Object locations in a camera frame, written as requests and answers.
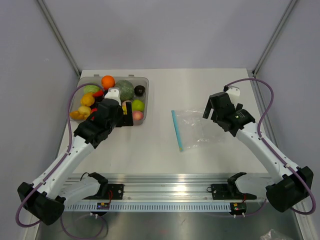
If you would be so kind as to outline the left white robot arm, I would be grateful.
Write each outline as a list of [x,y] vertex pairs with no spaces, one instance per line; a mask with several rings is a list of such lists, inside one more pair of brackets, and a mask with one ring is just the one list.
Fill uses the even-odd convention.
[[115,127],[123,125],[124,112],[118,97],[107,97],[70,138],[65,153],[56,158],[49,168],[32,183],[22,182],[18,189],[19,210],[25,209],[47,226],[55,223],[65,210],[87,197],[108,197],[108,180],[93,172],[85,180],[64,188],[63,185],[77,166],[98,145],[107,139]]

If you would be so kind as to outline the clear zip top bag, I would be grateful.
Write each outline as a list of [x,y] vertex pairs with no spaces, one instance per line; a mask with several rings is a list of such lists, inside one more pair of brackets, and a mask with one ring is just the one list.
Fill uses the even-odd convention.
[[199,108],[171,111],[180,152],[204,148],[226,140],[223,130],[210,119],[203,118],[203,114],[204,110]]

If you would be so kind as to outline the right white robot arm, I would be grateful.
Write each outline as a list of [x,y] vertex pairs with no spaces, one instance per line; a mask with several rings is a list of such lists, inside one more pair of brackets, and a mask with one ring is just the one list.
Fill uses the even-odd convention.
[[232,95],[219,92],[209,96],[203,118],[211,119],[225,132],[242,142],[261,162],[269,173],[273,183],[267,185],[262,196],[279,212],[291,209],[300,201],[310,198],[312,214],[316,209],[316,200],[311,191],[312,170],[299,167],[261,132],[260,125],[242,104],[234,105]]

